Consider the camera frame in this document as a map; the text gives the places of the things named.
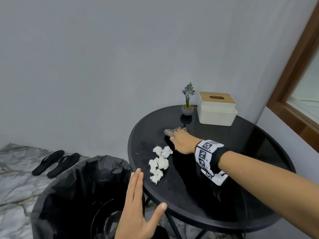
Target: gray plant pot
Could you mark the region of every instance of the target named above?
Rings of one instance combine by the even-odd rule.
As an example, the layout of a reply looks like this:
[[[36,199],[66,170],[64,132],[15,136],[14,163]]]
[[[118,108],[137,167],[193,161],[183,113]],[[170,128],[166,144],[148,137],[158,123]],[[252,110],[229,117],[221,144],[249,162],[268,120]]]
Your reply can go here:
[[[183,106],[181,107],[181,112],[185,115],[185,116],[190,116],[191,114],[193,114],[194,112],[194,108],[191,110],[185,109]]]

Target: wooden tissue box lid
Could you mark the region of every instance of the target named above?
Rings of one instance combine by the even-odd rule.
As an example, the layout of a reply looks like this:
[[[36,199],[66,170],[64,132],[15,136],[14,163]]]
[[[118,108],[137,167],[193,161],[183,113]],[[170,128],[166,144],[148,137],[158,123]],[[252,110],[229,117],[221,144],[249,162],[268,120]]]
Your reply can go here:
[[[218,103],[230,103],[237,104],[234,98],[227,93],[214,93],[214,92],[199,92],[201,100],[203,102],[218,102]]]

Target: potted plant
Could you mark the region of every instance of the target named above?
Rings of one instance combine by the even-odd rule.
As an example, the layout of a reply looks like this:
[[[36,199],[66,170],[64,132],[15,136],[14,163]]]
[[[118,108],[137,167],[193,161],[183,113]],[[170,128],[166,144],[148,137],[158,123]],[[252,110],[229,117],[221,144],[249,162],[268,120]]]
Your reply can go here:
[[[194,112],[194,106],[189,104],[190,96],[194,95],[195,91],[193,90],[192,82],[190,82],[184,90],[182,90],[182,93],[186,97],[186,104],[181,107],[181,112],[185,116],[190,116]]]

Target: gray rag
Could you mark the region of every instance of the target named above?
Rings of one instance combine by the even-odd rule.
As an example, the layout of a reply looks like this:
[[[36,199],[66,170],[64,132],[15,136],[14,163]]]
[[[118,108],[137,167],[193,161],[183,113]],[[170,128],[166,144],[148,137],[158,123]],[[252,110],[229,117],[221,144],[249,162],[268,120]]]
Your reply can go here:
[[[172,137],[172,136],[174,136],[174,132],[176,132],[177,129],[181,129],[181,130],[187,132],[187,130],[186,130],[185,127],[183,127],[183,128],[178,127],[178,128],[175,128],[175,129],[165,129],[165,130],[164,130],[164,134],[165,134],[166,136]]]

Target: hand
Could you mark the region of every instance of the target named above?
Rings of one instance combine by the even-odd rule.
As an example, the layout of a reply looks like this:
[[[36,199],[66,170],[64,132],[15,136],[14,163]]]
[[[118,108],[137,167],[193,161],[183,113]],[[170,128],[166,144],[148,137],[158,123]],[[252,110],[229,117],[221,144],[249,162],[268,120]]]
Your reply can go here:
[[[175,149],[182,154],[195,153],[196,145],[202,141],[202,139],[180,129],[174,132],[174,136],[170,137],[170,140],[173,142]]]
[[[143,177],[141,169],[137,169],[135,173],[131,174],[115,239],[150,239],[167,209],[166,203],[159,204],[150,221],[145,221],[142,206]]]

